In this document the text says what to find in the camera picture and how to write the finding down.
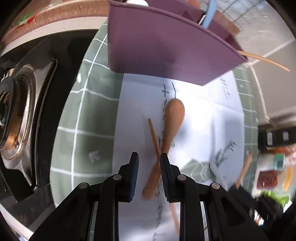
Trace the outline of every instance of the white paper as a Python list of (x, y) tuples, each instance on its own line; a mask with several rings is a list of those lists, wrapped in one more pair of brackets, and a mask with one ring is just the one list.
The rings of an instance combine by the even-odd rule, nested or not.
[(121, 165), (128, 163), (133, 151), (139, 154), (139, 171), (133, 201), (119, 203), (120, 241), (178, 240), (163, 190), (150, 201), (142, 199), (142, 190), (156, 162), (148, 118), (152, 119), (162, 141), (164, 105), (174, 97), (183, 102), (185, 117), (168, 154), (170, 163), (181, 169), (193, 159), (208, 162), (233, 141), (236, 146), (233, 152), (227, 152), (228, 160), (219, 166), (219, 170), (230, 186), (242, 168), (244, 114), (232, 71), (205, 86), (124, 74), (112, 171), (117, 173)]

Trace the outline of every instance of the green cutting mat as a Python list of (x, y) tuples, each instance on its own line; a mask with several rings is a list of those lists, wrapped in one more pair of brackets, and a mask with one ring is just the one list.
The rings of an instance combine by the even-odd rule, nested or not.
[[(101, 183), (112, 172), (117, 108), (123, 74), (108, 67), (107, 21), (102, 25), (81, 63), (75, 84), (61, 115), (52, 153), (50, 182), (55, 205), (81, 182)], [(245, 153), (255, 158), (243, 181), (251, 191), (257, 166), (257, 112), (247, 72), (233, 69), (245, 113)], [(206, 164), (186, 167), (206, 172)]]

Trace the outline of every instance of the wooden spoon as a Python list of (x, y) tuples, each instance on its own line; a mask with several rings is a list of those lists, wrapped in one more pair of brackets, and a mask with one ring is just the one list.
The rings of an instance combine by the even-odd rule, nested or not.
[[(165, 135), (161, 148), (161, 153), (168, 153), (172, 140), (176, 136), (185, 115), (185, 107), (181, 100), (171, 99), (165, 108)], [(150, 130), (153, 129), (152, 123), (149, 122)], [(143, 189), (143, 198), (150, 200), (153, 198), (155, 190), (161, 177), (160, 171), (160, 155), (154, 164), (145, 188)]]

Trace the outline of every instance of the plus sign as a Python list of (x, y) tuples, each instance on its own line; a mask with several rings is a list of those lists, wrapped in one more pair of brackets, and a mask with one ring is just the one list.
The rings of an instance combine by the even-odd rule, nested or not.
[(165, 90), (165, 85), (163, 85), (163, 87), (164, 87), (164, 90), (162, 90), (161, 92), (163, 92), (164, 94), (166, 94), (166, 93), (170, 93), (169, 91), (166, 91), (166, 90)]

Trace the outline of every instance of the wooden handle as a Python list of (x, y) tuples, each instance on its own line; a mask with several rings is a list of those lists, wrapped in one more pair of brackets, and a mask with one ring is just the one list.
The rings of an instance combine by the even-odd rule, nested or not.
[(160, 163), (159, 161), (157, 161), (152, 168), (152, 171), (146, 183), (146, 187), (143, 189), (142, 196), (144, 199), (150, 200), (151, 198), (153, 198), (154, 193), (159, 184), (160, 177), (161, 177)]
[[(160, 170), (160, 149), (157, 143), (157, 138), (156, 138), (156, 134), (153, 128), (153, 124), (152, 124), (152, 120), (149, 118), (148, 119), (148, 123), (149, 123), (149, 127), (150, 127), (150, 132), (151, 132), (151, 136), (152, 136), (152, 141), (154, 144), (154, 150), (155, 150), (155, 154), (156, 156), (158, 156), (157, 158), (157, 162), (154, 164), (153, 169), (150, 173), (149, 179), (147, 181), (146, 187), (143, 189), (143, 198), (145, 199), (151, 199), (154, 196), (155, 190), (158, 186), (159, 183), (159, 179), (161, 177), (161, 170)], [(172, 212), (172, 216), (173, 216), (173, 221), (175, 224), (175, 229), (178, 233), (178, 235), (180, 234), (180, 223), (177, 217), (177, 213), (176, 213), (176, 207), (174, 203), (170, 203), (170, 210)]]
[(235, 183), (236, 189), (238, 189), (240, 187), (240, 183), (244, 179), (244, 176), (247, 174), (252, 160), (253, 160), (252, 155), (251, 154), (248, 154), (247, 160), (246, 160), (246, 162), (244, 164), (244, 168), (242, 169), (242, 171), (241, 171), (241, 173), (239, 175), (239, 178), (237, 179), (237, 181)]
[(253, 53), (248, 53), (248, 52), (244, 52), (244, 51), (240, 51), (240, 50), (237, 50), (237, 52), (243, 56), (247, 56), (247, 57), (250, 57), (250, 58), (255, 58), (255, 59), (258, 59), (258, 60), (261, 60), (261, 61), (264, 61), (264, 62), (267, 62), (267, 63), (270, 63), (270, 64), (274, 64), (288, 72), (290, 72), (290, 69), (287, 68), (286, 66), (282, 65), (282, 64), (279, 64), (271, 59), (268, 59), (268, 58), (264, 58), (260, 55), (257, 55), (257, 54), (253, 54)]

